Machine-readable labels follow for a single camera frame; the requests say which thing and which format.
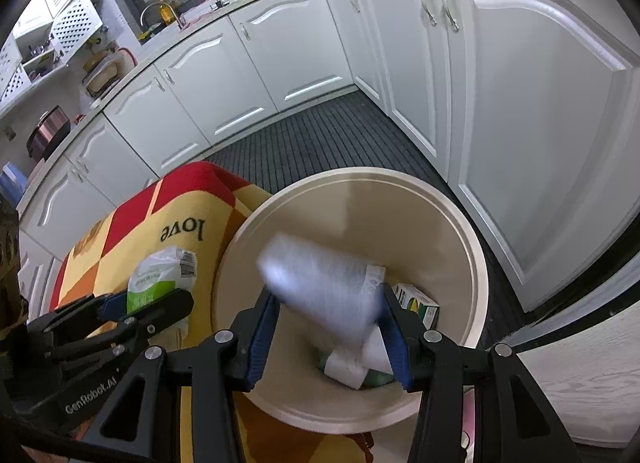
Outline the white lower cabinets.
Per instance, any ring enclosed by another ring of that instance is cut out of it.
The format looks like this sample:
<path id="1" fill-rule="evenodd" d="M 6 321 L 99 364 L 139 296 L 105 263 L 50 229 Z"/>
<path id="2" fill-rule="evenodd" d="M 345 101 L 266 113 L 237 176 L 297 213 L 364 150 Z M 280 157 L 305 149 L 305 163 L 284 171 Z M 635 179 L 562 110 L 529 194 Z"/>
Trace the white lower cabinets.
<path id="1" fill-rule="evenodd" d="M 239 0 L 172 36 L 94 115 L 143 188 L 347 87 L 445 179 L 527 311 L 639 214 L 639 33 L 622 0 Z"/>

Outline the pink cooking pot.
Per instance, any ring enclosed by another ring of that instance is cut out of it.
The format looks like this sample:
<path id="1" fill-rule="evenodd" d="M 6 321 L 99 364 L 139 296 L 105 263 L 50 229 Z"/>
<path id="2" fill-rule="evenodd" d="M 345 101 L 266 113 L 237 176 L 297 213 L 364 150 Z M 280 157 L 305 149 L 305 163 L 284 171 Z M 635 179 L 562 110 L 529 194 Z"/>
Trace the pink cooking pot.
<path id="1" fill-rule="evenodd" d="M 70 133 L 70 119 L 57 105 L 44 112 L 26 142 L 29 157 L 35 162 L 47 160 Z"/>

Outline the red yellow patterned blanket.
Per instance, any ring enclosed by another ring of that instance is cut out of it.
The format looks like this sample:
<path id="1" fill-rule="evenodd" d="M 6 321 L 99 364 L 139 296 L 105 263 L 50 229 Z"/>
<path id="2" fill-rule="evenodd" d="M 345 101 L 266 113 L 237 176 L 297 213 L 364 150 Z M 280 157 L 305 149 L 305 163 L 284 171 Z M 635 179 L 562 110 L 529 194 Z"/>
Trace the red yellow patterned blanket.
<path id="1" fill-rule="evenodd" d="M 196 256 L 194 307 L 188 329 L 160 334 L 166 349 L 194 347 L 215 331 L 214 281 L 235 232 L 269 192 L 230 171 L 196 162 L 155 181 L 94 226 L 68 252 L 56 277 L 50 307 L 89 294 L 126 289 L 141 261 L 168 246 Z M 323 435 L 288 426 L 235 394 L 236 417 L 250 462 L 371 462 L 369 433 Z"/>

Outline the steel sink faucet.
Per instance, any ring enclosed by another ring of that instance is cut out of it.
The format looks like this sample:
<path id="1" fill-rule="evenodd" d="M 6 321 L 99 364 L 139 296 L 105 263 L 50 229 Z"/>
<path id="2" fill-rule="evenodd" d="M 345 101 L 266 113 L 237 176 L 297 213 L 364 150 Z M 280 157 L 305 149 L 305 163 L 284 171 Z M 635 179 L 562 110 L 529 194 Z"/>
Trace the steel sink faucet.
<path id="1" fill-rule="evenodd" d="M 158 16 L 166 25 L 176 23 L 180 30 L 186 27 L 186 21 L 183 19 L 183 17 L 177 13 L 177 11 L 169 2 L 162 0 L 150 2 L 144 7 L 142 12 L 140 13 L 139 19 L 139 23 L 141 25 L 145 24 L 146 14 L 152 9 L 156 9 L 158 11 Z"/>

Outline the white lattice upper cabinet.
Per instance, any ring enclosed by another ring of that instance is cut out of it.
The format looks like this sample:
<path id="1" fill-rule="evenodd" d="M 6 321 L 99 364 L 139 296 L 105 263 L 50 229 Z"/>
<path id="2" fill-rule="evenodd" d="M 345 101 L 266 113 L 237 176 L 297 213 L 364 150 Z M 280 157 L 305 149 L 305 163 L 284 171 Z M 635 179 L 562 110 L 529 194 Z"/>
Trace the white lattice upper cabinet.
<path id="1" fill-rule="evenodd" d="M 54 19 L 49 41 L 66 64 L 103 26 L 92 0 L 72 0 Z"/>

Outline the dish drying rack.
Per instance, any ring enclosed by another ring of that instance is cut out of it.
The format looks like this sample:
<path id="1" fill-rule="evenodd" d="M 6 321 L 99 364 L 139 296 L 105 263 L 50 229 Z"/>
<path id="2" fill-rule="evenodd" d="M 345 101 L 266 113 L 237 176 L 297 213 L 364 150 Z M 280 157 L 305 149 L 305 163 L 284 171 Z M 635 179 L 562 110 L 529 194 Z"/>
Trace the dish drying rack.
<path id="1" fill-rule="evenodd" d="M 93 99 L 103 96 L 137 66 L 137 60 L 127 48 L 107 54 L 87 73 L 82 85 Z"/>

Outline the yellow green small box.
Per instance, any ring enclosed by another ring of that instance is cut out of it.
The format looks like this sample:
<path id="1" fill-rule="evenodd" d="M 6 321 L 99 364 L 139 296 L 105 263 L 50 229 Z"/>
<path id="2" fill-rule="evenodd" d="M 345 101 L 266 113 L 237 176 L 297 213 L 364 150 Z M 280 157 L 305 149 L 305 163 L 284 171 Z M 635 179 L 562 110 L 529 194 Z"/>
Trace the yellow green small box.
<path id="1" fill-rule="evenodd" d="M 436 329 L 439 305 L 434 299 L 408 283 L 397 283 L 392 287 L 392 291 L 402 309 L 418 315 L 427 330 Z"/>

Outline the white blue medicine box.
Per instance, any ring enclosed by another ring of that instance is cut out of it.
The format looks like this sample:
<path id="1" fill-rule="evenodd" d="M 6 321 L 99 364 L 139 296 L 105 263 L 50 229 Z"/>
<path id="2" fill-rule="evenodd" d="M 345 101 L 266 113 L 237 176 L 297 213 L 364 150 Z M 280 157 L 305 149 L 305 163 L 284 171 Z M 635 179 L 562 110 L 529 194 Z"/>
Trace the white blue medicine box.
<path id="1" fill-rule="evenodd" d="M 262 248 L 257 268 L 279 301 L 358 351 L 382 313 L 386 268 L 311 241 L 279 233 Z"/>

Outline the blue kettle jug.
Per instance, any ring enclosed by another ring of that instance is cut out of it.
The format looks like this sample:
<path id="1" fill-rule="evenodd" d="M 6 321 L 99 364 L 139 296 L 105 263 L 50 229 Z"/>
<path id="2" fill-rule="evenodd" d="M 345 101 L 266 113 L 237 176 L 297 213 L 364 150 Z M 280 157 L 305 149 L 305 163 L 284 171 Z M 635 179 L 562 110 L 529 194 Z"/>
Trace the blue kettle jug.
<path id="1" fill-rule="evenodd" d="M 1 195 L 12 207 L 17 208 L 27 186 L 27 178 L 16 165 L 11 162 L 4 164 L 1 168 L 0 188 Z"/>

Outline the green white tissue pack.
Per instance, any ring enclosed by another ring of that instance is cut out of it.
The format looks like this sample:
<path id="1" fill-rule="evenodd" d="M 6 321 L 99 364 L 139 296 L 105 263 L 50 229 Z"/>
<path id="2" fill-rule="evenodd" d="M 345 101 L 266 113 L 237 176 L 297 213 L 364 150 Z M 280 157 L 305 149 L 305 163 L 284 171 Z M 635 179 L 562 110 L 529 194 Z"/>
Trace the green white tissue pack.
<path id="1" fill-rule="evenodd" d="M 168 246 L 139 263 L 127 285 L 127 311 L 133 313 L 174 290 L 193 291 L 198 270 L 194 252 Z"/>

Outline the cream round trash bin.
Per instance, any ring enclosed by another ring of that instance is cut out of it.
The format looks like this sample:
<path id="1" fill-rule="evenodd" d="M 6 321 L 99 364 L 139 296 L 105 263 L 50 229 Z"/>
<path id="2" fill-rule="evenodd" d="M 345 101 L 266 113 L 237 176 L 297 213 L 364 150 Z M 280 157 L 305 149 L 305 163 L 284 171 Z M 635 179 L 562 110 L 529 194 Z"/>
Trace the cream round trash bin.
<path id="1" fill-rule="evenodd" d="M 264 283 L 256 259 L 277 233 L 366 258 L 386 279 L 409 283 L 440 307 L 437 327 L 474 348 L 488 308 L 488 272 L 480 240 L 449 197 L 403 172 L 353 167 L 307 177 L 262 203 L 230 242 L 214 285 L 216 327 L 253 307 Z M 354 391 L 316 367 L 314 328 L 280 312 L 262 379 L 248 399 L 270 417 L 306 431 L 356 434 L 418 412 L 421 396 L 397 383 Z"/>

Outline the yellow oil bottle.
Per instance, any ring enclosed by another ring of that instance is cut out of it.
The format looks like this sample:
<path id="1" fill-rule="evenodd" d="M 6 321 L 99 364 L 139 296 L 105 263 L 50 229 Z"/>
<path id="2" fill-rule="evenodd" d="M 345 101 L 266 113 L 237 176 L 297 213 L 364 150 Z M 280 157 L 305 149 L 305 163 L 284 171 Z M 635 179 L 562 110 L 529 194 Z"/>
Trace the yellow oil bottle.
<path id="1" fill-rule="evenodd" d="M 167 3 L 166 0 L 157 0 L 158 1 L 158 12 L 160 12 L 160 17 L 164 21 L 166 25 L 170 25 L 175 21 L 175 15 L 172 11 L 172 7 Z"/>

